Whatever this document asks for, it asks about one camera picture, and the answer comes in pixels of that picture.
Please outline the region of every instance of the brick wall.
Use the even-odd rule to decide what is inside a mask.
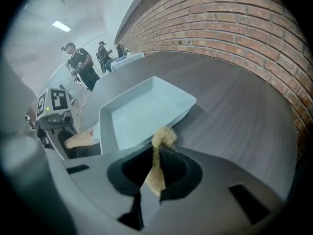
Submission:
[[[258,75],[292,105],[299,157],[306,151],[313,127],[313,58],[280,0],[144,0],[119,43],[147,55],[207,55]]]

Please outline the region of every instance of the white table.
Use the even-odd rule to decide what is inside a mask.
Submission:
[[[114,61],[111,63],[111,69],[112,71],[115,71],[119,68],[121,68],[122,66],[126,65],[126,64],[129,64],[139,58],[143,58],[145,57],[145,54],[143,52],[138,52],[138,53],[134,53],[134,54],[130,54],[130,55],[127,55],[127,57],[121,61]]]

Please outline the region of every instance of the gray machine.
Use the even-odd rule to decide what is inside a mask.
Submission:
[[[36,133],[21,133],[16,124],[0,144],[3,172],[14,191],[53,232],[256,234],[282,208],[276,193],[234,163],[162,146],[166,189],[158,197],[157,212],[144,223],[141,188],[152,167],[151,144],[96,156],[66,150],[64,141],[76,131],[69,107],[54,109],[52,101],[61,107],[58,100],[63,92],[48,89],[43,106],[38,105],[48,111],[38,118],[42,143]],[[71,153],[76,158],[70,159]]]

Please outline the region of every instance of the plastic tray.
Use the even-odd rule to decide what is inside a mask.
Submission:
[[[173,126],[189,112],[196,98],[176,86],[151,77],[100,109],[102,153],[148,143],[163,126]]]

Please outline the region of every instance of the black slot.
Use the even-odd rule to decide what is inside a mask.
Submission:
[[[270,214],[270,211],[245,186],[236,185],[230,187],[229,190],[246,213],[252,225]]]
[[[79,172],[79,171],[83,171],[83,170],[87,170],[89,169],[90,167],[88,165],[85,165],[85,164],[81,164],[81,165],[78,165],[78,166],[74,166],[74,167],[71,167],[71,168],[67,168],[67,172],[69,174],[73,174],[73,173],[76,173],[76,172]]]

